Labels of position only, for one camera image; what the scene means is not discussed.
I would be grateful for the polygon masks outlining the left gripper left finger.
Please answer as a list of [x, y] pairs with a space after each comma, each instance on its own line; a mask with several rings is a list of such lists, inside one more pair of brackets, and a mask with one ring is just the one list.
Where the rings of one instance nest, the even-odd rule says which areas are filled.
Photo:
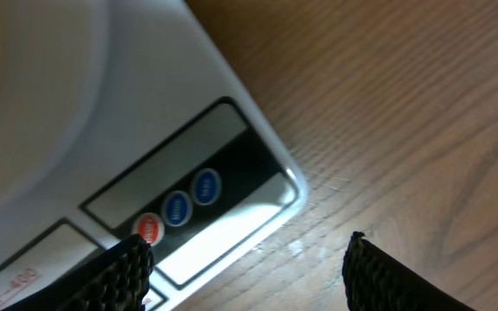
[[133, 234], [7, 311], [144, 311], [154, 265], [151, 246]]

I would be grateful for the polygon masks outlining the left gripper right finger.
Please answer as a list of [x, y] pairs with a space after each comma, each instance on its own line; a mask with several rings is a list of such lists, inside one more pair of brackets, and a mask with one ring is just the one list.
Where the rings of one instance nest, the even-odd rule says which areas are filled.
[[354, 232], [342, 266], [351, 311], [472, 311]]

